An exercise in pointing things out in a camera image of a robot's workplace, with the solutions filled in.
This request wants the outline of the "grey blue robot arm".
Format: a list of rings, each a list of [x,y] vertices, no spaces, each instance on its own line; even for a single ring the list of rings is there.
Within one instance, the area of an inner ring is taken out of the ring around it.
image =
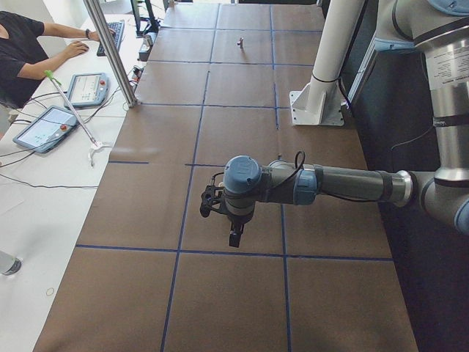
[[[440,167],[396,173],[308,165],[295,161],[260,165],[247,155],[229,160],[222,186],[209,185],[200,212],[215,211],[231,223],[237,247],[258,202],[310,205],[318,194],[356,202],[418,202],[430,216],[468,232],[468,3],[380,1],[374,33],[377,51],[420,51],[432,99]]]

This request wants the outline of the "person's right hand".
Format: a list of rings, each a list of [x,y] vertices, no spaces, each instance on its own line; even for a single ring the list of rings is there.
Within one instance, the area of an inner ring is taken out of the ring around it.
[[[64,50],[67,58],[73,58],[81,54],[85,54],[89,50],[89,46],[81,41],[73,41]]]

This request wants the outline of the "person's left hand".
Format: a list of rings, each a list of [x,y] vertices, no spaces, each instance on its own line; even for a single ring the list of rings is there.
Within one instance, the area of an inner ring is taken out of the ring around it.
[[[108,30],[111,36],[114,36],[116,32],[113,29]],[[97,31],[91,31],[90,29],[85,30],[85,35],[88,40],[94,40],[96,42],[100,42],[100,35]]]

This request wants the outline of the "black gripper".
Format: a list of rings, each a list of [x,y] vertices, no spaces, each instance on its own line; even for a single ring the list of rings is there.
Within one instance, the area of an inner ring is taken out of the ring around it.
[[[230,233],[229,233],[229,245],[230,246],[239,246],[240,245],[240,235],[243,234],[244,226],[249,222],[249,215],[227,215],[228,220],[231,223]]]

